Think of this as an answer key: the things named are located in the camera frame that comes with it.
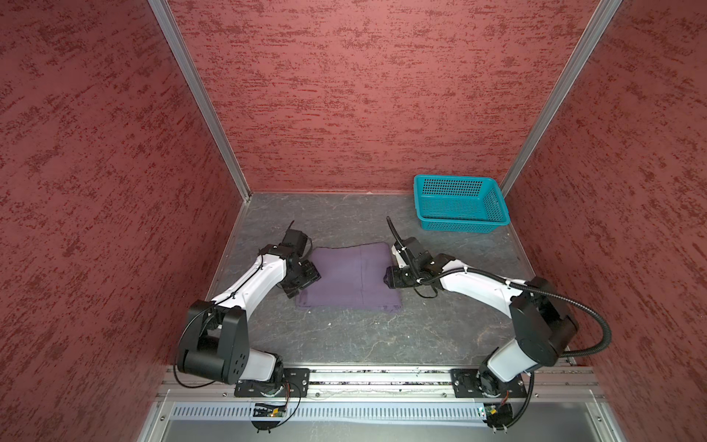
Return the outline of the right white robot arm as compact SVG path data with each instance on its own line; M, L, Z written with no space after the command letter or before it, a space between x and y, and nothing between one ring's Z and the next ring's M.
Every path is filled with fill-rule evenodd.
M386 270L390 288L429 285L434 292L454 292L481 302L510 318L514 337L495 349L478 368L475 390L498 397L521 373L554 366L578 332L569 307L557 298L541 294L552 286L536 277L529 282L507 279L475 269L447 254L419 257L393 254L394 264Z

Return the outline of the purple trousers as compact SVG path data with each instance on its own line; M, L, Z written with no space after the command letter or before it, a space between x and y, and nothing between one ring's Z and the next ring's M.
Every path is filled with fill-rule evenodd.
M401 292L384 282L386 270L393 263L388 244L316 248L310 260L320 273L320 280L295 296L300 309L401 311Z

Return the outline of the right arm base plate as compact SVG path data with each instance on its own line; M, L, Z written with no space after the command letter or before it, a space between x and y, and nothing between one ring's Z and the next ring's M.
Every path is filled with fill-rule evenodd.
M484 368L453 368L449 371L455 397L473 399L525 399L528 394L521 375L510 381L502 381Z

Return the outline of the teal plastic basket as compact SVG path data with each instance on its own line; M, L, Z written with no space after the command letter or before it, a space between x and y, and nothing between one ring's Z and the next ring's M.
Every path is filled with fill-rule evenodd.
M422 229L429 231L487 234L510 224L504 196L491 178L417 175L414 205Z

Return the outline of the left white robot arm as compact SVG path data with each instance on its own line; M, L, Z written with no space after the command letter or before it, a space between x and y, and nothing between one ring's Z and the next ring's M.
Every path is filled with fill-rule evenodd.
M206 379L209 385L254 381L275 394L285 385L282 359L252 348L250 315L275 287L294 297L319 280L307 246L267 246L226 291L189 307L174 372Z

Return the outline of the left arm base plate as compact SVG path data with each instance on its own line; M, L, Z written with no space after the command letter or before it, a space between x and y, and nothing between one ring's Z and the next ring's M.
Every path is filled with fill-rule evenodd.
M304 398L309 388L311 370L276 365L266 381L240 379L234 388L237 398Z

